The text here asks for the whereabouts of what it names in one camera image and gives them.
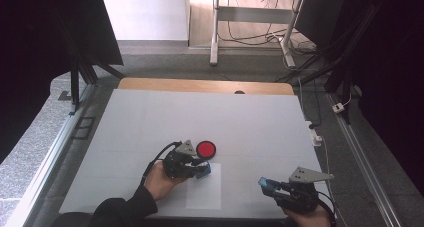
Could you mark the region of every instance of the blue object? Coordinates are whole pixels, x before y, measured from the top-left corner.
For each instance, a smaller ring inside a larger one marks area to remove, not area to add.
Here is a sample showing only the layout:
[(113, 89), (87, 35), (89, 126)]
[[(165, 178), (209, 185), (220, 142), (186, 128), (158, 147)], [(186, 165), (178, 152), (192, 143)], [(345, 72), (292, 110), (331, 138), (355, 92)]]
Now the blue object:
[(209, 162), (206, 162), (206, 164), (206, 169), (196, 174), (197, 179), (201, 179), (211, 173), (211, 165), (209, 164)]

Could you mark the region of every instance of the white table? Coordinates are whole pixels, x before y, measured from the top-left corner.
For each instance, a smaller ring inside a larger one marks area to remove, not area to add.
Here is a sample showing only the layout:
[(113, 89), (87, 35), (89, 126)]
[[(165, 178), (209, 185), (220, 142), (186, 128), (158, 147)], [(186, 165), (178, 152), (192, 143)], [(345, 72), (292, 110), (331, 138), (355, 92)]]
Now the white table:
[(282, 218), (257, 182), (287, 182), (297, 166), (321, 171), (308, 131), (296, 96), (118, 89), (60, 212), (129, 199), (164, 146), (191, 139), (216, 144), (212, 174), (177, 186), (153, 217)]

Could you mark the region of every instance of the red circular object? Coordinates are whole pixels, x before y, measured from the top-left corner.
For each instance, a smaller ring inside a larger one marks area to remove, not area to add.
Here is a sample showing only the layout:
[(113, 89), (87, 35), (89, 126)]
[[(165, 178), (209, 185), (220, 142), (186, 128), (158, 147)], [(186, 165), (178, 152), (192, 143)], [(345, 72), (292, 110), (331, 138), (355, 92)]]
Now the red circular object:
[(216, 153), (216, 147), (214, 143), (210, 141), (202, 141), (196, 147), (197, 155), (202, 159), (212, 159)]

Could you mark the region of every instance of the wooden table edge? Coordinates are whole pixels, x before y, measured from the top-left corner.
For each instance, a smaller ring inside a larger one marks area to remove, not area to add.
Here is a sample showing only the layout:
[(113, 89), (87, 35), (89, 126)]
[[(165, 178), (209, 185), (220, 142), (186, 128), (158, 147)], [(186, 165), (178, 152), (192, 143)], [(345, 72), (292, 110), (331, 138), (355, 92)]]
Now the wooden table edge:
[(259, 95), (294, 95), (293, 88), (287, 83), (188, 80), (188, 79), (156, 79), (156, 78), (123, 78), (118, 89), (156, 90), (205, 93), (235, 93)]

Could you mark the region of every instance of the white wall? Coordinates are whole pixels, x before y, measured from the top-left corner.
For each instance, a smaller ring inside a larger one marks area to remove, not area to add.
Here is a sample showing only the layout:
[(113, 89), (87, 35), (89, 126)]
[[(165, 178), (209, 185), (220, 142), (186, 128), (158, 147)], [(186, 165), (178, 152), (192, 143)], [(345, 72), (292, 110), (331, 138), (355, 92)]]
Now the white wall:
[(188, 40), (189, 0), (104, 0), (117, 40)]

